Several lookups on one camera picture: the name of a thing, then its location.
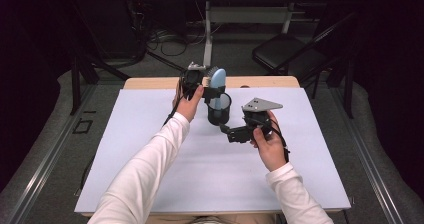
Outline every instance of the white surface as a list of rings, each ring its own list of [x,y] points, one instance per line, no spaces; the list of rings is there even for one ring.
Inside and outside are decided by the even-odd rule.
[[[349,208],[309,100],[301,88],[227,88],[231,128],[244,126],[241,107],[254,97],[283,104],[273,112],[290,161],[324,209]],[[175,90],[121,90],[75,212],[92,213],[122,166],[162,126]],[[249,143],[229,143],[199,104],[190,134],[165,175],[152,212],[280,211],[265,181],[268,172]]]

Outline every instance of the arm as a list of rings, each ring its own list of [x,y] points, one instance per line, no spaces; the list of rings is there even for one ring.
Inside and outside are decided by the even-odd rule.
[[[274,129],[279,130],[277,119],[271,111],[268,115]],[[302,183],[302,178],[284,158],[282,140],[275,132],[266,137],[260,128],[253,131],[251,143],[259,148],[259,155],[270,171],[266,178],[276,193],[281,209],[289,224],[333,223],[327,213],[313,199]]]
[[[189,132],[189,122],[202,95],[200,87],[191,101],[180,101],[174,116],[112,181],[89,223],[146,222],[162,177]]]

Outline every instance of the gray floor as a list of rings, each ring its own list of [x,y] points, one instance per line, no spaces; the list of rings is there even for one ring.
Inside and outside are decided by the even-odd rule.
[[[281,27],[278,26],[221,26],[214,34],[213,65],[224,68],[228,76],[263,75],[264,70],[251,60],[250,52],[279,30]],[[290,27],[290,32],[305,40],[310,37],[311,30],[311,25],[305,23],[294,23]],[[172,42],[163,47],[165,53],[182,50],[180,44]],[[176,57],[163,55],[159,49],[154,52],[186,67],[192,61],[203,62],[203,47],[203,44],[190,45],[182,55]],[[133,77],[179,74],[150,56],[121,70]],[[122,81],[103,70],[98,70],[98,73],[101,76],[99,85],[82,83],[84,103],[74,117],[69,116],[72,105],[70,73],[59,78],[62,88],[55,110],[20,169],[0,195],[0,223],[87,222],[86,218],[73,212],[78,199],[74,192],[79,187],[85,166],[96,152],[118,91],[123,85]],[[367,93],[360,86],[354,86],[355,118],[350,120],[340,110],[338,89],[328,89],[321,83],[318,90],[317,98],[311,100],[311,105],[346,192],[355,201],[353,207],[347,210],[349,223],[422,223],[422,201],[405,185],[379,144],[367,104]],[[88,133],[75,133],[83,128],[76,128],[79,120],[92,121]],[[352,133],[351,125],[371,156],[370,161],[375,164],[374,169],[378,171],[381,183],[375,183],[372,172],[367,171],[369,162],[361,158],[363,155],[358,148],[358,137]],[[384,195],[379,192],[381,187],[387,190]],[[342,212],[331,214],[331,217],[335,223],[346,223]]]

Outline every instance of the dark background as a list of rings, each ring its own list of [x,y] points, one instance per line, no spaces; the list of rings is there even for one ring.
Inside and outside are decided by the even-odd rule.
[[[47,0],[0,0],[1,190],[25,158],[54,109],[57,78],[74,53]],[[190,2],[146,2],[155,25],[183,35],[197,18]],[[328,5],[319,28],[342,14],[361,14],[354,80],[369,94],[379,140],[405,182],[424,199],[423,0],[370,0],[365,7]],[[143,52],[124,1],[64,2],[63,18],[78,45],[100,58]]]

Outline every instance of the person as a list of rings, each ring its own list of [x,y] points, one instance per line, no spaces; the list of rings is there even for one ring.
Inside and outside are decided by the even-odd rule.
[[[204,88],[199,85],[191,100],[173,100],[176,112],[162,126],[149,143],[126,163],[103,194],[89,223],[164,223],[166,220],[149,218],[159,184],[189,133],[190,122]],[[268,111],[273,128],[278,128],[274,114]],[[253,132],[253,147],[258,148],[261,160],[270,171],[267,182],[275,192],[288,223],[333,223],[321,206],[311,197],[290,162],[284,158],[281,138],[272,132],[264,136],[261,129]],[[177,218],[177,223],[275,223],[275,215],[221,215],[213,217]]]

